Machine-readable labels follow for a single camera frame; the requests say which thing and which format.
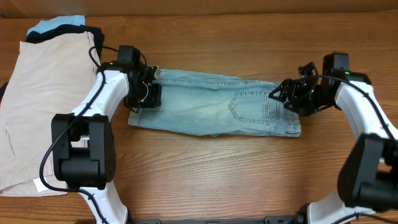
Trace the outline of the light blue denim shorts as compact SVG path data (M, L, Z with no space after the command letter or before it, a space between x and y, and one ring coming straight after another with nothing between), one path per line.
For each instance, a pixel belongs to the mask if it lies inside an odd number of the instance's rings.
M129 125L195 136L301 134L298 115L269 98L275 82L167 69L155 82L161 106L130 113Z

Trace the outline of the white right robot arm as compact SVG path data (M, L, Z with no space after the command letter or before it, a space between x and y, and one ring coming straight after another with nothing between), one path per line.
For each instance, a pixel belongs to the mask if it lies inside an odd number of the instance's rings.
M304 205L294 216L272 216L265 223L351 223L368 217L390 223L379 214L397 209L397 128L388 120L365 73L349 68L346 53L324 56L322 71L310 62L301 77L285 79L269 98L299 116L335 107L349 122L355 145L340 170L337 190Z

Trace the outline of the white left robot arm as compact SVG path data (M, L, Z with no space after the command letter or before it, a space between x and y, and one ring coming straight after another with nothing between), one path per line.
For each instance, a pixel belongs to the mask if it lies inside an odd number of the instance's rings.
M57 192L76 192L88 204L96 223L132 223L113 179L116 150L111 118L120 103L132 113L161 105L160 68L149 66L130 45L117 49L111 62L95 63L97 81L71 113L51 122L52 144L39 168L41 182Z

